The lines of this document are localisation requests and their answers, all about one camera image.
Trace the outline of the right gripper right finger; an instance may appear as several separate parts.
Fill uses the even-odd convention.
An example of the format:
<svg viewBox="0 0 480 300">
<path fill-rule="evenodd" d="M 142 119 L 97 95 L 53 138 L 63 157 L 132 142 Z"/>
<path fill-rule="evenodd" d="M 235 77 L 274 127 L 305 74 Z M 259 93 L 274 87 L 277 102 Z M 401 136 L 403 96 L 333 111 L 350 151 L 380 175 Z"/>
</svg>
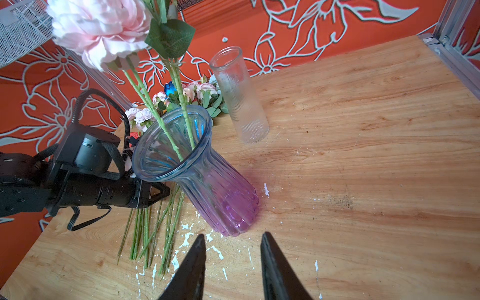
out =
<svg viewBox="0 0 480 300">
<path fill-rule="evenodd" d="M 265 300 L 312 300 L 270 232 L 262 235 L 260 250 Z"/>
</svg>

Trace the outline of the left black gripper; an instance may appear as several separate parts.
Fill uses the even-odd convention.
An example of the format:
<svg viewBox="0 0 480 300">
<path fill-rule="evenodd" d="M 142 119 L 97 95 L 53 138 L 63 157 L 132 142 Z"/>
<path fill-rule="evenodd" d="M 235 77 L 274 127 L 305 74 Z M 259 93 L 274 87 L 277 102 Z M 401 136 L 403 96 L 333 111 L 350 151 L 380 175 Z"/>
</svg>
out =
<svg viewBox="0 0 480 300">
<path fill-rule="evenodd" d="M 117 206 L 143 209 L 170 195 L 160 182 L 124 177 L 119 180 L 97 176 L 70 176 L 57 206 Z"/>
</svg>

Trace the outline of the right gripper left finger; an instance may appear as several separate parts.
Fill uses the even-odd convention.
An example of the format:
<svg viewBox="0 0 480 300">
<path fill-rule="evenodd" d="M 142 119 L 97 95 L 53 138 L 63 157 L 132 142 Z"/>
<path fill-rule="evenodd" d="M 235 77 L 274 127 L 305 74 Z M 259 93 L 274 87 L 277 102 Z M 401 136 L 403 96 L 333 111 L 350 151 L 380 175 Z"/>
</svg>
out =
<svg viewBox="0 0 480 300">
<path fill-rule="evenodd" d="M 205 236 L 200 234 L 159 300 L 202 300 L 205 270 Z"/>
</svg>

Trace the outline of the purple glass fluted vase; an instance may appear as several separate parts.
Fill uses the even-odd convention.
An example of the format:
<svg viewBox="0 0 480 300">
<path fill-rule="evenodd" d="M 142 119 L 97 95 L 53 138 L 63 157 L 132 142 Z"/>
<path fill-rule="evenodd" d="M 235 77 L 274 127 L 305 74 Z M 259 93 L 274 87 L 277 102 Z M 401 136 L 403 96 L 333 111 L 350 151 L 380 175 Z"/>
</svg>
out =
<svg viewBox="0 0 480 300">
<path fill-rule="evenodd" d="M 208 225 L 223 236 L 238 236 L 253 225 L 259 210 L 254 186 L 212 146 L 213 120 L 201 106 L 188 106 L 191 148 L 183 111 L 164 115 L 141 136 L 132 157 L 137 177 L 178 184 Z"/>
</svg>

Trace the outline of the pink peony flower stem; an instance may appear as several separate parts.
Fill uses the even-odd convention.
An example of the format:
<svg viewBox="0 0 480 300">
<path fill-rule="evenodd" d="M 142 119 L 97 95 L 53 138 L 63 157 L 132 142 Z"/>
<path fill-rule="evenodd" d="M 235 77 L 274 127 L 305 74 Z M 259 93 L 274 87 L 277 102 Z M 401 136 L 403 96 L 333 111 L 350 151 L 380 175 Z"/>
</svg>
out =
<svg viewBox="0 0 480 300">
<path fill-rule="evenodd" d="M 145 1 L 48 1 L 54 42 L 81 56 L 92 69 L 122 70 L 162 130 L 165 122 L 136 71 L 137 53 L 150 47 L 146 38 L 152 15 Z"/>
</svg>

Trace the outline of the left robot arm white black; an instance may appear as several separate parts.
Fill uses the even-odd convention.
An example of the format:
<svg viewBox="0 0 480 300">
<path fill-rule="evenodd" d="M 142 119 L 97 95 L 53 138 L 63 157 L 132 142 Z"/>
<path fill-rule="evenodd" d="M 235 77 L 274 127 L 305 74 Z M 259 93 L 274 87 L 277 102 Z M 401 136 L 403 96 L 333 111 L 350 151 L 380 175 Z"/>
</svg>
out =
<svg viewBox="0 0 480 300">
<path fill-rule="evenodd" d="M 117 110 L 124 122 L 124 138 L 97 127 L 80 124 L 86 99 L 96 95 Z M 170 195 L 170 188 L 133 178 L 125 162 L 132 158 L 130 122 L 121 106 L 98 89 L 77 98 L 71 124 L 62 140 L 35 156 L 1 153 L 1 217 L 48 210 L 56 216 L 62 208 L 74 214 L 67 225 L 77 231 L 100 220 L 78 224 L 81 206 L 144 209 Z"/>
</svg>

